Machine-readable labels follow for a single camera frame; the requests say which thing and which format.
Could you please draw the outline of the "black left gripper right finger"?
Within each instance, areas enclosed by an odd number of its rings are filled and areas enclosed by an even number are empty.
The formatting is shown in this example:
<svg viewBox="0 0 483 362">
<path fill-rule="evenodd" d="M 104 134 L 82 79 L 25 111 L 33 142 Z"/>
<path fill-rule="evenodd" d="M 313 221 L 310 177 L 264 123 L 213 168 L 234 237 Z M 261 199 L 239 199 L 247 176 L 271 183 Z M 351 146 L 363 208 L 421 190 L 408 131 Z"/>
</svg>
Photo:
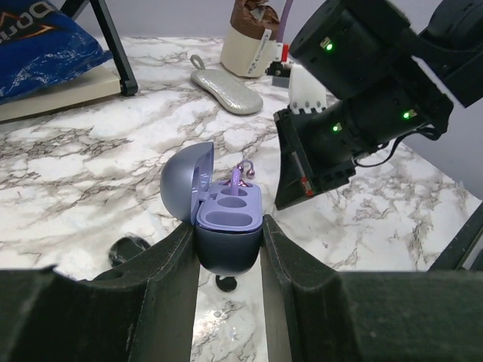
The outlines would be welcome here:
<svg viewBox="0 0 483 362">
<path fill-rule="evenodd" d="M 479 272 L 338 272 L 271 216 L 261 270 L 270 361 L 482 359 Z"/>
</svg>

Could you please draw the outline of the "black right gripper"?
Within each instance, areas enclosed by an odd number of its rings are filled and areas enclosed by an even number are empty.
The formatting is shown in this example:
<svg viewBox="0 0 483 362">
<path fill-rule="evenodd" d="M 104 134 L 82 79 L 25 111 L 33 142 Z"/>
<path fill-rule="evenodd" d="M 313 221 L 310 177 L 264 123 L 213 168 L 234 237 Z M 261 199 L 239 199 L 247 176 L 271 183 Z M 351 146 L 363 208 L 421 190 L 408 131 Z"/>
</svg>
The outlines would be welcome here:
<svg viewBox="0 0 483 362">
<path fill-rule="evenodd" d="M 377 149 L 362 139 L 343 101 L 322 112 L 282 109 L 274 120 L 281 160 L 277 210 L 348 184 L 355 175 L 354 159 Z"/>
</svg>

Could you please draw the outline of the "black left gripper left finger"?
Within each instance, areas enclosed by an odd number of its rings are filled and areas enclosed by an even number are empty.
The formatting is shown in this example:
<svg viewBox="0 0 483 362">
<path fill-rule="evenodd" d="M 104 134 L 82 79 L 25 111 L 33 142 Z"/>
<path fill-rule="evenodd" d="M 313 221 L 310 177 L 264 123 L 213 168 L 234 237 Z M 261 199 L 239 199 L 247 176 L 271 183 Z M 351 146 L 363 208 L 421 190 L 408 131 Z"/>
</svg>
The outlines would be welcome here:
<svg viewBox="0 0 483 362">
<path fill-rule="evenodd" d="M 1 273 L 3 361 L 188 361 L 199 263 L 195 229 L 92 281 L 52 267 Z"/>
</svg>

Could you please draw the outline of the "lavender earbud charging case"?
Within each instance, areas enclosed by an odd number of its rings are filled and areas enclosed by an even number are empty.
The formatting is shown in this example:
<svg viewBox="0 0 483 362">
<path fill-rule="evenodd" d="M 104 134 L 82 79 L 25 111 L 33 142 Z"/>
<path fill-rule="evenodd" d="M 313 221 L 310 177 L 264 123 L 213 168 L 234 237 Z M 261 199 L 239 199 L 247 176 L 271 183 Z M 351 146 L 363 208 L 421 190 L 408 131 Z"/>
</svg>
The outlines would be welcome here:
<svg viewBox="0 0 483 362">
<path fill-rule="evenodd" d="M 215 181 L 214 144 L 197 143 L 169 158 L 161 171 L 160 195 L 167 211 L 194 226 L 202 266 L 213 274 L 235 277 L 255 263 L 261 245 L 260 187 Z"/>
</svg>

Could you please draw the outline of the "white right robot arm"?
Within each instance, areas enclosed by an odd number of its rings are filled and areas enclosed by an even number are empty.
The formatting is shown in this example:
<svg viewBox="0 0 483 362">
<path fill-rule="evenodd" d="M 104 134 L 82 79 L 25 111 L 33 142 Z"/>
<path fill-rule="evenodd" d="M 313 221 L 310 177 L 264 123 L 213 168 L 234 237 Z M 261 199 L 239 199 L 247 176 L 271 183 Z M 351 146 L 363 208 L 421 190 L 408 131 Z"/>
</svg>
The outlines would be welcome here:
<svg viewBox="0 0 483 362">
<path fill-rule="evenodd" d="M 336 98 L 322 106 L 303 86 L 275 114 L 284 210 L 347 185 L 364 159 L 395 154 L 407 137 L 438 140 L 459 102 L 482 97 L 482 3 L 444 1 L 420 33 L 388 1 L 326 1 L 289 48 Z"/>
</svg>

